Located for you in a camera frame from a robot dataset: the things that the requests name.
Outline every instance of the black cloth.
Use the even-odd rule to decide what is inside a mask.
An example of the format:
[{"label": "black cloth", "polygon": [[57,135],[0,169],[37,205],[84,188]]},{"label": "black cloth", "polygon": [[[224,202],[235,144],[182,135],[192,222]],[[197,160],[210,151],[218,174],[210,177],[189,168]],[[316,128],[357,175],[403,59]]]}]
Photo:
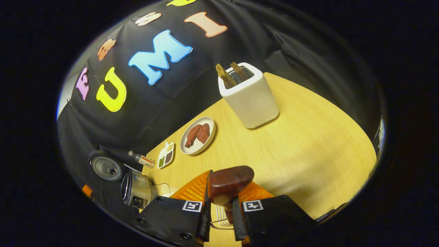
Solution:
[{"label": "black cloth", "polygon": [[[262,72],[302,85],[334,103],[362,127],[371,141],[374,139],[381,116],[378,80],[347,42],[322,23],[300,11],[287,14],[243,0],[200,0],[179,7],[167,3],[155,3],[120,24],[111,35],[99,37],[101,43],[83,65],[88,68],[87,98],[83,101],[74,88],[71,105],[58,118],[61,149],[71,174],[81,178],[79,186],[85,182],[94,192],[111,197],[110,192],[103,192],[111,186],[88,167],[92,150],[102,145],[145,154],[220,100],[217,63],[228,67],[231,62],[247,62]],[[207,38],[200,27],[184,22],[201,11],[226,25],[227,31]],[[145,26],[134,23],[150,12],[162,16]],[[167,29],[193,51],[177,63],[169,62],[169,69],[153,67],[162,71],[162,77],[150,86],[147,77],[135,66],[128,66],[128,61],[138,51],[153,52],[152,39]],[[107,39],[116,43],[99,61],[97,52]],[[104,81],[111,67],[115,67],[127,89],[125,103],[114,113],[96,100],[102,84],[111,97],[117,95],[114,86]],[[129,211],[116,201],[105,206],[120,215]]]}]

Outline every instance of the meat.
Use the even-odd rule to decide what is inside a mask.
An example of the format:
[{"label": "meat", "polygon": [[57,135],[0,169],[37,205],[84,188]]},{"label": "meat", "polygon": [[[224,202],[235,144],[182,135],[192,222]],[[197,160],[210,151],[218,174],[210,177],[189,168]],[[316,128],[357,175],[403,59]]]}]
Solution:
[{"label": "meat", "polygon": [[200,130],[200,128],[201,128],[201,124],[197,124],[189,131],[189,133],[187,134],[186,144],[184,144],[185,147],[188,148],[192,146],[192,144],[195,141],[195,138],[197,137],[197,132],[198,130]]},{"label": "meat", "polygon": [[209,130],[210,130],[209,125],[205,123],[203,124],[203,126],[201,126],[201,128],[197,132],[197,139],[203,144],[209,138]]}]

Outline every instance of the foam letter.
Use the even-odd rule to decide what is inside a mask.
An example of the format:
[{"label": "foam letter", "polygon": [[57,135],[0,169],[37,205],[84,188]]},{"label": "foam letter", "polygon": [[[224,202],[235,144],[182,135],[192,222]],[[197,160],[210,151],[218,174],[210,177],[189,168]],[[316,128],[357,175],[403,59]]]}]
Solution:
[{"label": "foam letter", "polygon": [[161,15],[162,15],[161,13],[152,12],[152,13],[147,14],[144,17],[140,17],[135,23],[138,26],[143,26],[143,25],[150,23],[151,21],[158,19]]},{"label": "foam letter", "polygon": [[193,2],[195,2],[196,0],[174,0],[174,1],[172,1],[172,2],[170,2],[169,4],[167,4],[166,6],[169,6],[169,5],[175,5],[175,6],[183,6],[183,5],[186,5],[186,4],[191,4],[191,3],[193,3]]},{"label": "foam letter", "polygon": [[108,110],[110,110],[110,112],[117,112],[120,110],[120,108],[122,108],[122,105],[125,102],[125,84],[114,73],[114,67],[111,67],[108,70],[107,75],[105,76],[105,81],[110,81],[117,89],[117,97],[115,99],[112,99],[105,91],[105,86],[102,84],[96,93],[96,99],[101,101],[102,104],[104,104],[104,106],[107,107]]},{"label": "foam letter", "polygon": [[85,84],[88,83],[88,78],[85,75],[85,73],[87,72],[87,67],[83,69],[81,75],[79,76],[78,82],[76,83],[76,88],[79,89],[80,93],[83,96],[83,100],[85,100],[85,98],[87,97],[87,93],[88,93],[88,86],[86,86]]},{"label": "foam letter", "polygon": [[115,43],[116,43],[116,40],[109,39],[101,46],[101,48],[97,52],[97,55],[99,57],[99,61],[102,61],[105,58],[108,51],[114,46]]},{"label": "foam letter", "polygon": [[217,36],[227,30],[226,26],[219,25],[206,16],[206,12],[199,12],[186,18],[184,22],[193,22],[197,26],[206,31],[206,37]]},{"label": "foam letter", "polygon": [[169,64],[165,53],[171,57],[171,62],[178,62],[192,51],[192,47],[184,46],[171,36],[171,31],[165,30],[152,39],[154,52],[138,51],[128,61],[128,66],[136,66],[148,77],[148,84],[154,85],[161,77],[161,71],[155,71],[150,66],[168,69]]}]

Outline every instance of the wire rack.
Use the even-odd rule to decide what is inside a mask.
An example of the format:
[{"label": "wire rack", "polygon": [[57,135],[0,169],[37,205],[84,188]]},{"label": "wire rack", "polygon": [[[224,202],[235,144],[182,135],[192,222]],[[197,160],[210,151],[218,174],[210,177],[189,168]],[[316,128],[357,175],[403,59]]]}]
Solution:
[{"label": "wire rack", "polygon": [[212,222],[210,222],[210,226],[219,230],[233,230],[233,224],[227,219],[224,208],[218,205],[214,205],[212,208]]}]

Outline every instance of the screw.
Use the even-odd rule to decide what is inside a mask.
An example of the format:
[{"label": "screw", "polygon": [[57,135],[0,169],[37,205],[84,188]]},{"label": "screw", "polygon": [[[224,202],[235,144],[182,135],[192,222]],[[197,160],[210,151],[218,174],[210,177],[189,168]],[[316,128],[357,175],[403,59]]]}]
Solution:
[{"label": "screw", "polygon": [[192,235],[190,233],[184,232],[180,234],[180,238],[188,240],[192,238]]}]

